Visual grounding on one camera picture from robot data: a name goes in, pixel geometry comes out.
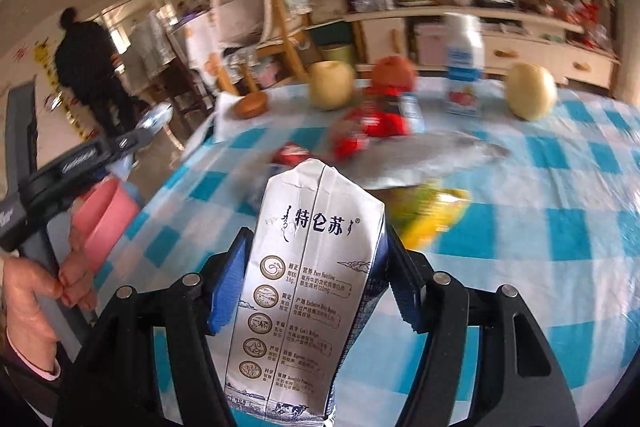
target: hand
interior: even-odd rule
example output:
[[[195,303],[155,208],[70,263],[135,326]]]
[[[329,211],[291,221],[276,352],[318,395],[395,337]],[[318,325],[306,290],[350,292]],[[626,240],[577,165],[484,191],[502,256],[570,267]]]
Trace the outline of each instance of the hand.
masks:
[[[76,229],[70,234],[71,252],[60,272],[52,277],[40,264],[29,259],[7,259],[2,286],[7,305],[7,334],[20,354],[37,368],[52,372],[58,338],[47,322],[36,295],[62,299],[65,306],[76,304],[83,310],[95,308],[94,276],[82,251]]]

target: black hair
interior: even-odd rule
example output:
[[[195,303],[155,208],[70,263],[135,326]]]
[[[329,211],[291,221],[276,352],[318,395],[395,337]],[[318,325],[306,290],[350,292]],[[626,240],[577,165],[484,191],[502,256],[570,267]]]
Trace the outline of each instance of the black hair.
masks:
[[[76,17],[78,16],[78,10],[73,8],[72,6],[67,8],[62,12],[60,16],[60,27],[63,30],[68,30],[71,28],[71,25],[76,21]]]

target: yellow package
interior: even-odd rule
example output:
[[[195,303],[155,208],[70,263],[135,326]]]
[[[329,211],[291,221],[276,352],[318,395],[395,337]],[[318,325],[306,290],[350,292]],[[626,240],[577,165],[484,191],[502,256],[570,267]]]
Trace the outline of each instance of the yellow package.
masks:
[[[418,250],[447,232],[471,202],[466,190],[438,188],[432,183],[383,192],[376,196],[385,202],[386,215],[407,250]]]

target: pink cup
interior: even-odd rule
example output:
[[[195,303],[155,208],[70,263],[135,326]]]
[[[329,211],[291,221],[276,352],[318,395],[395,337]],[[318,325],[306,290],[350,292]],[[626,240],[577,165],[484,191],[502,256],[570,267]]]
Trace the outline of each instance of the pink cup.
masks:
[[[71,217],[71,224],[85,238],[84,252],[94,273],[98,273],[139,211],[120,181],[107,178],[95,185],[87,200]]]

